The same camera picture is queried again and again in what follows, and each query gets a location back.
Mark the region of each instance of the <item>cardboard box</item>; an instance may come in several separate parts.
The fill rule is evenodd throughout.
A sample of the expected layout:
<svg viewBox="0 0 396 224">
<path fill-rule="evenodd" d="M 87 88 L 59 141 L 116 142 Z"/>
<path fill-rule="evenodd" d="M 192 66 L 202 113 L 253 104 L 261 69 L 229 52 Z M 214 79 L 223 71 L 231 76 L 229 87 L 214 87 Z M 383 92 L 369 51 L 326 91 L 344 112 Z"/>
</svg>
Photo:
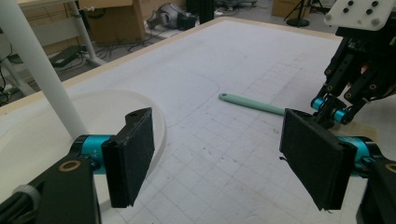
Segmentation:
<svg viewBox="0 0 396 224">
<path fill-rule="evenodd" d="M 154 10 L 158 10 L 158 8 L 165 3 L 173 3 L 182 9 L 186 7 L 186 0 L 139 0 L 139 2 L 142 10 L 142 17 L 145 21 L 151 17 Z"/>
<path fill-rule="evenodd" d="M 311 0 L 304 0 L 304 6 L 309 6 Z M 289 13 L 293 11 L 293 9 L 301 4 L 301 0 L 274 0 L 272 15 L 278 17 L 287 17 Z M 298 18 L 300 7 L 297 7 L 290 15 L 289 19 Z M 309 15 L 310 7 L 304 7 L 302 12 L 302 17 L 306 17 Z"/>
<path fill-rule="evenodd" d="M 138 43 L 145 39 L 146 32 L 140 3 L 137 0 L 78 0 L 79 7 L 94 7 L 85 12 L 98 46 L 113 46 Z"/>
</svg>

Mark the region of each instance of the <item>black cable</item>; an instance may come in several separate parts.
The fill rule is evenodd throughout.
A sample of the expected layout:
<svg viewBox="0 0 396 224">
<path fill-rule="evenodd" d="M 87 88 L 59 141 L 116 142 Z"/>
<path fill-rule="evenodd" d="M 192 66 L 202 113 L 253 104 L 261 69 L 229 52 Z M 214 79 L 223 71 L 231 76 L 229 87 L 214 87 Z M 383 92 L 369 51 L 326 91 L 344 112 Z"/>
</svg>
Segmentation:
<svg viewBox="0 0 396 224">
<path fill-rule="evenodd" d="M 143 47 L 145 47 L 145 46 L 144 46 L 145 42 L 148 42 L 151 38 L 152 38 L 152 29 L 150 29 L 150 37 L 149 37 L 148 39 L 145 39 L 145 40 L 140 41 L 140 42 L 138 42 L 138 43 L 132 44 L 131 46 L 129 46 L 129 48 L 127 49 L 127 51 L 128 51 L 128 52 L 131 52 L 131 49 L 136 48 L 136 47 L 139 46 L 139 45 L 142 45 Z"/>
<path fill-rule="evenodd" d="M 25 223 L 32 224 L 32 223 L 34 223 L 33 221 L 36 219 L 37 214 L 38 214 L 38 211 L 36 211 L 36 210 L 27 212 L 27 213 L 15 218 L 14 220 L 12 220 L 12 224 L 25 224 Z"/>
<path fill-rule="evenodd" d="M 16 196 L 12 203 L 8 204 L 6 209 L 2 209 L 0 223 L 11 223 L 13 219 L 33 210 L 33 202 L 27 194 L 15 193 L 14 195 Z"/>
<path fill-rule="evenodd" d="M 183 10 L 179 11 L 177 8 L 175 8 L 173 4 L 170 4 L 170 3 L 169 3 L 169 7 L 171 7 L 171 8 L 172 8 L 174 11 L 176 11 L 176 12 L 184 13 Z"/>
<path fill-rule="evenodd" d="M 121 40 L 117 40 L 117 39 L 113 41 L 113 44 L 110 46 L 110 49 L 109 49 L 109 52 L 108 52 L 108 57 L 109 58 L 111 58 L 111 54 L 112 54 L 113 50 L 116 50 L 116 49 L 119 48 L 116 44 L 117 43 L 121 43 L 121 42 L 122 42 Z"/>
<path fill-rule="evenodd" d="M 222 15 L 216 16 L 216 17 L 232 17 L 232 16 L 238 15 L 239 12 L 242 12 L 242 11 L 249 11 L 249 10 L 254 9 L 254 8 L 257 8 L 257 9 L 268 9 L 268 8 L 271 8 L 271 7 L 272 7 L 272 5 L 269 5 L 269 6 L 266 6 L 266 7 L 258 6 L 258 5 L 254 5 L 254 6 L 238 5 L 232 11 L 225 10 L 225 7 L 218 7 L 219 12 L 221 12 Z"/>
<path fill-rule="evenodd" d="M 12 204 L 14 204 L 21 197 L 20 193 L 12 194 L 3 203 L 0 203 L 0 214 L 3 214 Z"/>
<path fill-rule="evenodd" d="M 98 58 L 100 58 L 100 59 L 104 59 L 104 58 L 107 56 L 108 48 L 109 48 L 109 47 L 104 47 L 104 48 L 101 48 L 101 49 L 97 50 L 97 51 L 95 52 L 96 57 L 98 57 Z"/>
<path fill-rule="evenodd" d="M 3 79 L 3 89 L 1 89 L 0 92 L 2 92 L 2 93 L 3 93 L 4 89 L 6 88 L 7 83 L 6 83 L 6 79 L 3 76 L 3 72 L 1 71 L 1 64 L 3 63 L 3 60 L 5 60 L 7 57 L 9 57 L 12 54 L 12 45 L 11 44 L 9 44 L 9 48 L 10 48 L 10 53 L 8 54 L 8 56 L 6 56 L 4 59 L 0 60 L 0 76 Z"/>
<path fill-rule="evenodd" d="M 8 101 L 9 101 L 8 95 L 6 93 L 3 93 L 2 91 L 0 91 L 0 96 L 5 96 L 6 97 L 5 101 L 0 100 L 0 106 L 7 105 Z"/>
<path fill-rule="evenodd" d="M 0 92 L 4 93 L 6 88 L 6 78 L 3 75 L 3 71 L 1 70 L 1 62 L 0 62 L 0 77 L 3 79 L 3 87 L 0 89 Z"/>
<path fill-rule="evenodd" d="M 138 43 L 136 43 L 136 44 L 133 44 L 131 47 L 128 48 L 128 51 L 131 52 L 131 49 L 133 49 L 133 48 L 135 48 L 135 47 L 137 47 L 137 46 L 146 47 L 146 46 L 144 46 L 144 44 L 147 43 L 147 42 L 149 42 L 150 39 L 156 38 L 156 37 L 159 36 L 160 34 L 166 32 L 166 31 L 169 31 L 169 30 L 171 30 L 171 29 L 163 30 L 163 31 L 159 32 L 159 33 L 156 34 L 156 35 L 153 35 L 153 34 L 152 34 L 152 30 L 150 30 L 150 31 L 151 31 L 151 34 L 150 34 L 150 37 L 149 37 L 148 39 L 145 39 L 145 40 L 143 40 L 143 41 L 141 41 L 141 42 L 138 42 Z"/>
</svg>

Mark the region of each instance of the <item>table leg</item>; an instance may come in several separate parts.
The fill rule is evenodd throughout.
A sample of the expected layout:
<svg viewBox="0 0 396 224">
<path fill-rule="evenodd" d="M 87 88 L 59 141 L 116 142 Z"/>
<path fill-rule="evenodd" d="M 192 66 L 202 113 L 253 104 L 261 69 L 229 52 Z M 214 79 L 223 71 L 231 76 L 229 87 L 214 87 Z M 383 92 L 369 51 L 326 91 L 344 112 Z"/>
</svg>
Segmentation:
<svg viewBox="0 0 396 224">
<path fill-rule="evenodd" d="M 84 39 L 85 46 L 87 47 L 87 51 L 88 51 L 88 55 L 89 55 L 87 60 L 90 61 L 91 63 L 96 64 L 97 66 L 105 64 L 106 63 L 105 61 L 96 57 L 90 37 L 88 36 L 87 30 L 85 29 L 84 21 L 81 18 L 81 14 L 79 14 L 76 3 L 70 2 L 70 4 L 73 9 L 74 17 L 76 19 L 76 26 L 77 26 L 82 38 Z"/>
</svg>

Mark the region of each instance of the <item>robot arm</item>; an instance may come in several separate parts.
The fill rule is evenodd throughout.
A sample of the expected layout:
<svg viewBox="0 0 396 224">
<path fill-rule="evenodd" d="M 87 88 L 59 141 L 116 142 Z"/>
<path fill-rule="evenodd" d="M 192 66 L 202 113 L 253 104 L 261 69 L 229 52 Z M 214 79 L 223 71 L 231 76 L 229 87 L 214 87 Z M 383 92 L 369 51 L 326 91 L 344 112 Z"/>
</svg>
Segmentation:
<svg viewBox="0 0 396 224">
<path fill-rule="evenodd" d="M 388 12 L 390 4 L 394 5 L 394 1 L 337 1 L 326 15 L 327 23 L 340 25 L 336 35 L 343 40 L 324 72 L 325 83 L 311 103 L 318 111 L 317 123 L 324 128 L 332 127 L 334 120 L 348 124 L 366 104 L 395 92 L 396 13 Z M 364 13 L 366 8 L 372 14 Z M 342 14 L 338 20 L 334 17 L 337 10 Z M 371 25 L 373 18 L 384 21 L 382 27 Z M 338 99 L 341 94 L 346 104 Z"/>
<path fill-rule="evenodd" d="M 0 204 L 0 223 L 101 223 L 93 174 L 106 173 L 112 207 L 133 206 L 154 153 L 151 108 L 117 135 L 82 135 L 69 153 Z"/>
<path fill-rule="evenodd" d="M 326 81 L 312 100 L 314 115 L 286 109 L 280 151 L 318 209 L 341 209 L 351 175 L 368 178 L 359 224 L 396 223 L 396 161 L 365 137 L 336 137 L 326 129 L 348 124 L 368 103 L 395 92 L 396 1 L 338 0 L 325 22 L 343 37 Z"/>
</svg>

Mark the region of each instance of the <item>white pole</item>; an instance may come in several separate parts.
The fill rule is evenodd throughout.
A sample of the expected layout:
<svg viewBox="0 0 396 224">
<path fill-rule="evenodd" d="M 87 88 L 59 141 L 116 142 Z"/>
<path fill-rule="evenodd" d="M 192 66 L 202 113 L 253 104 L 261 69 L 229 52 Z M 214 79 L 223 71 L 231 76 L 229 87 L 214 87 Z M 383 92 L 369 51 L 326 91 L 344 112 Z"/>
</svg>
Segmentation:
<svg viewBox="0 0 396 224">
<path fill-rule="evenodd" d="M 88 60 L 98 66 L 105 64 L 106 63 L 105 61 L 96 57 L 95 50 L 93 49 L 90 37 L 88 36 L 87 30 L 85 29 L 84 21 L 82 20 L 81 15 L 79 14 L 76 3 L 70 2 L 70 5 L 73 10 L 76 26 L 79 30 L 79 33 L 82 36 L 82 39 L 84 40 L 85 47 L 87 47 L 88 55 L 90 55 L 90 57 L 88 57 Z"/>
<path fill-rule="evenodd" d="M 16 0 L 0 0 L 0 27 L 72 138 L 87 134 L 77 110 Z"/>
</svg>

